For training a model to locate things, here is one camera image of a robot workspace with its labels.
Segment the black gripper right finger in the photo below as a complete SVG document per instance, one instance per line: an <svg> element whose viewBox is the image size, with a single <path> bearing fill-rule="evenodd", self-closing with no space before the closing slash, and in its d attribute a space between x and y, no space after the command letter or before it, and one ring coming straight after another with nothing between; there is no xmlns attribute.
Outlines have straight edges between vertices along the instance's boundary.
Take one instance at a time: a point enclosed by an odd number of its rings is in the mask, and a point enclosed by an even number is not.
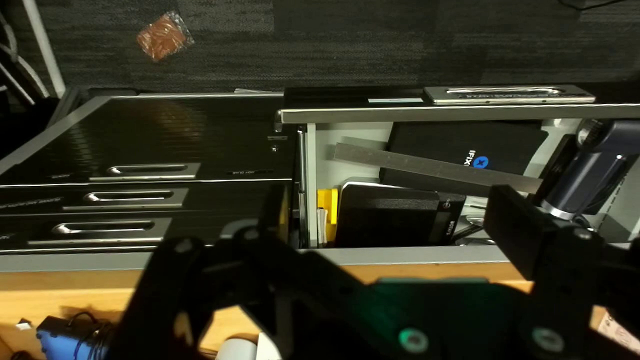
<svg viewBox="0 0 640 360"><path fill-rule="evenodd" d="M531 282L521 334L533 360L637 360L589 327L605 309L631 334L640 328L640 253L543 215L509 186L488 194L484 230Z"/></svg>

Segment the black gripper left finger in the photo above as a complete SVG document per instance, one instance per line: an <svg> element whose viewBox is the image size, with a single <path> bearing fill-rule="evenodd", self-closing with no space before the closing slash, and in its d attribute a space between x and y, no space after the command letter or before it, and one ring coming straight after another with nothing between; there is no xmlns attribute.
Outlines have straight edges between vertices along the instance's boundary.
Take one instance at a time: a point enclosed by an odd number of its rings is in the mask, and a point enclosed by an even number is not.
<svg viewBox="0 0 640 360"><path fill-rule="evenodd" d="M374 347L350 306L362 282L252 229L205 244L168 239L148 259L106 360L203 360L214 315L238 306L284 360L358 360Z"/></svg>

